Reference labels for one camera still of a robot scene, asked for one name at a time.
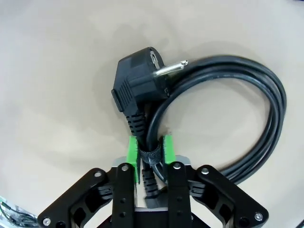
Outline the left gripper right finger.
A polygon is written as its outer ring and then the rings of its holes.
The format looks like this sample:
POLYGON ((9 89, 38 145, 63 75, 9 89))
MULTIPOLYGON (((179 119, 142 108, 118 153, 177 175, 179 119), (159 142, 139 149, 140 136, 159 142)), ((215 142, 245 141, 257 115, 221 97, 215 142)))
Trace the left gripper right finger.
POLYGON ((168 213, 171 228, 196 228, 190 199, 205 206, 224 228, 261 228, 269 212, 236 184, 210 165, 196 170, 178 161, 170 135, 163 137, 167 170, 168 213))

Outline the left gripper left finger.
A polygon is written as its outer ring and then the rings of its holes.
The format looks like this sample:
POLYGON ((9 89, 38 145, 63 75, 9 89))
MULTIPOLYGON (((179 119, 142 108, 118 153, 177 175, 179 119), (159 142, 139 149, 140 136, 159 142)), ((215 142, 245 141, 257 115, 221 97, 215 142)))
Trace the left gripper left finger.
POLYGON ((135 226, 135 185, 138 181, 138 142, 129 138, 127 156, 108 172, 93 168, 38 216, 42 228, 82 228, 96 212, 112 202, 112 214, 101 228, 135 226))

